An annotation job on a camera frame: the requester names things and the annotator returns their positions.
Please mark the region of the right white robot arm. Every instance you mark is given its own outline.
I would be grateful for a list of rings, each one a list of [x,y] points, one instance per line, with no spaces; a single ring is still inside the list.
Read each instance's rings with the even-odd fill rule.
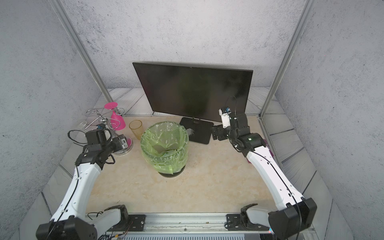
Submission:
[[[229,108],[219,110],[222,124],[212,127],[214,140],[229,140],[233,148],[244,155],[267,185],[276,211],[250,204],[238,215],[228,215],[226,229],[229,231],[257,231],[270,229],[279,240],[308,229],[315,217],[317,205],[306,199],[288,180],[276,164],[266,141],[257,133],[251,133],[245,114],[236,115]]]

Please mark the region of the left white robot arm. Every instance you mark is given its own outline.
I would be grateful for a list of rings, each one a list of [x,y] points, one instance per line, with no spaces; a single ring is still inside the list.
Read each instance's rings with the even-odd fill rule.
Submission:
[[[124,135],[106,137],[109,129],[98,127],[85,134],[87,142],[75,162],[74,176],[67,193],[46,224],[39,225],[39,240],[97,240],[107,231],[126,231],[129,214],[124,205],[104,210],[100,217],[87,221],[86,208],[93,186],[108,158],[128,146]]]

